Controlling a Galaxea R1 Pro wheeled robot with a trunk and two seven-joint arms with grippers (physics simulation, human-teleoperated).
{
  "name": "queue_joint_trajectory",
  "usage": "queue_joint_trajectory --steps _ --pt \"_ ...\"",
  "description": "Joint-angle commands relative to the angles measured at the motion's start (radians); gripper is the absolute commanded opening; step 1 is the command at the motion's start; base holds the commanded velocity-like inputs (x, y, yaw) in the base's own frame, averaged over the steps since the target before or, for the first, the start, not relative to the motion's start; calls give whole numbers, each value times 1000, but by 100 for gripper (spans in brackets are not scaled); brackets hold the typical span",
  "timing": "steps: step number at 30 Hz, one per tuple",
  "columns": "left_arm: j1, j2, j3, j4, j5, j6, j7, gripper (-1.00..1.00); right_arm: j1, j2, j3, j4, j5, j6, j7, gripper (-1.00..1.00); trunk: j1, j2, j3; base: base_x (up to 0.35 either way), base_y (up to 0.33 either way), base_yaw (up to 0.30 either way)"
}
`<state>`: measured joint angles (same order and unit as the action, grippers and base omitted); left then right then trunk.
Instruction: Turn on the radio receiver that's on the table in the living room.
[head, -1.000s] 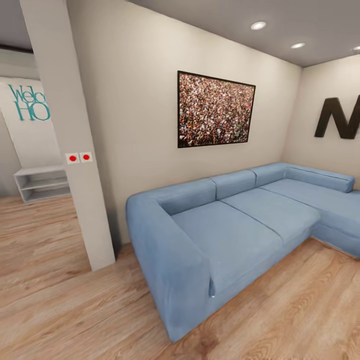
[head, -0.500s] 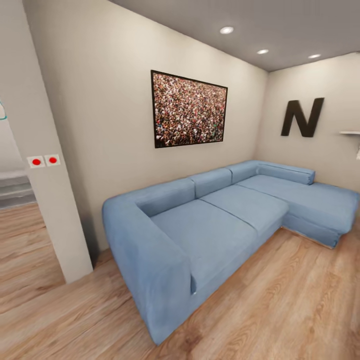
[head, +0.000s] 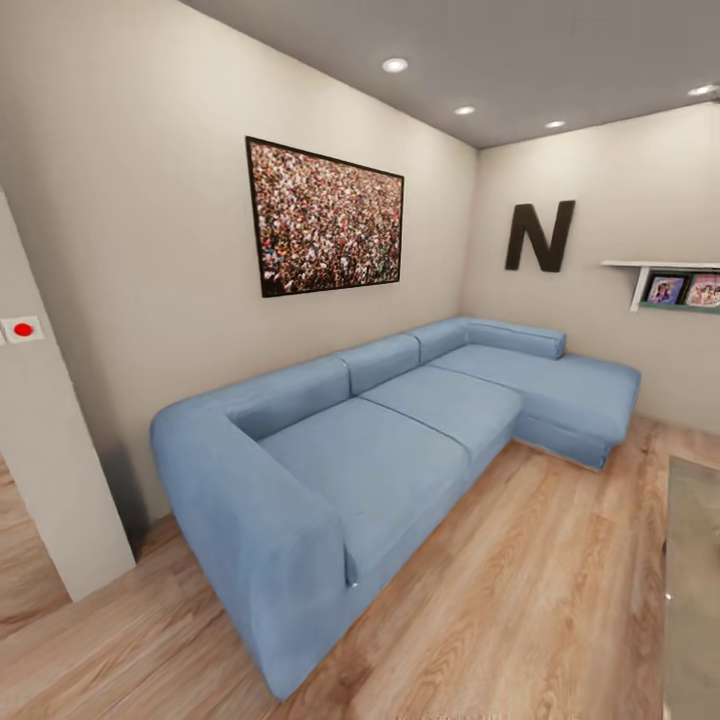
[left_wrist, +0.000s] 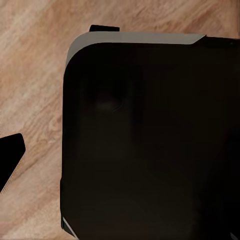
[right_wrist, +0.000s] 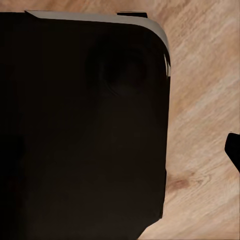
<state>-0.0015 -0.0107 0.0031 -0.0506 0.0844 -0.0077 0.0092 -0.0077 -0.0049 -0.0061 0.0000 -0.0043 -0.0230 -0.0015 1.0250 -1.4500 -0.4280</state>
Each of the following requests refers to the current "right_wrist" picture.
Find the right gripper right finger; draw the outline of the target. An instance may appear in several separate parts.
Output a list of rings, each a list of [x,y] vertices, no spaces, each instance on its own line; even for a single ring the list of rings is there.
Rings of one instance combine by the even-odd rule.
[[[240,172],[240,134],[229,133],[224,150]]]

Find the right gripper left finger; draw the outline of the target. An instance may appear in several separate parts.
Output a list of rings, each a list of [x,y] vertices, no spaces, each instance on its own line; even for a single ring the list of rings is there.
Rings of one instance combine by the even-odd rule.
[[[0,192],[25,153],[21,133],[0,138]]]

